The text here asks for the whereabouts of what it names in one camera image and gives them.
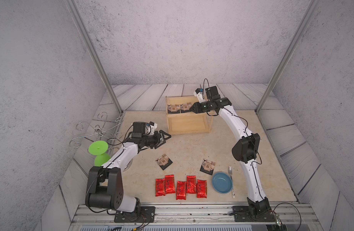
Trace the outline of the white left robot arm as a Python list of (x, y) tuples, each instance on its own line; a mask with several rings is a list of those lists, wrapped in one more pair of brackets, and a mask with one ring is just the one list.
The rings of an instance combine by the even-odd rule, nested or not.
[(126, 213), (139, 213), (140, 202), (125, 194), (122, 173), (127, 165), (142, 150), (157, 149), (172, 135), (163, 130), (151, 133), (131, 132), (122, 142), (122, 147), (108, 162), (92, 167), (88, 174), (85, 205), (90, 208), (111, 209)]

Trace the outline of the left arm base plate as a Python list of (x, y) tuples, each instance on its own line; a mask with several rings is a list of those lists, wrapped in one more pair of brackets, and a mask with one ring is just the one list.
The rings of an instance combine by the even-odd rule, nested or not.
[(134, 212), (116, 211), (114, 216), (115, 223), (153, 223), (155, 220), (155, 207), (141, 206)]

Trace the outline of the brown tea bag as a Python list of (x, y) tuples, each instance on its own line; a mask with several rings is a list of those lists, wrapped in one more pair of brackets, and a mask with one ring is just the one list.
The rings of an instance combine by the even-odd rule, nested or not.
[(168, 105), (167, 112), (168, 114), (180, 114), (181, 113), (180, 107), (181, 105)]
[(190, 112), (190, 109), (191, 109), (192, 105), (193, 105), (193, 104), (192, 104), (191, 102), (181, 104), (181, 105), (180, 105), (180, 112), (181, 112), (181, 113), (188, 113), (188, 112)]
[(166, 155), (163, 154), (162, 156), (160, 156), (159, 158), (156, 159), (156, 163), (159, 165), (159, 167), (162, 170), (165, 170), (166, 168), (168, 168), (173, 162), (172, 160)]
[(208, 175), (213, 175), (216, 163), (207, 159), (203, 159), (200, 171)]

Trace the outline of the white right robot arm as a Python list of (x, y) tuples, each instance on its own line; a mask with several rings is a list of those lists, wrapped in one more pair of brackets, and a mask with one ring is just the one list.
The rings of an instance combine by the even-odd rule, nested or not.
[(248, 188), (249, 214), (257, 218), (271, 211), (270, 203), (261, 185), (257, 166), (257, 154), (260, 144), (259, 134), (248, 129), (246, 119), (238, 116), (228, 98), (208, 102), (195, 102), (190, 111), (195, 114), (215, 111), (231, 129), (237, 143), (232, 148), (233, 157), (240, 162)]

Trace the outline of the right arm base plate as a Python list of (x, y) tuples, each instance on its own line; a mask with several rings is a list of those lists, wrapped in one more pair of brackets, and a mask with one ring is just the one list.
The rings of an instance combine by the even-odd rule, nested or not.
[(250, 206), (233, 206), (228, 215), (233, 216), (235, 222), (276, 222), (275, 216), (268, 211), (257, 213)]

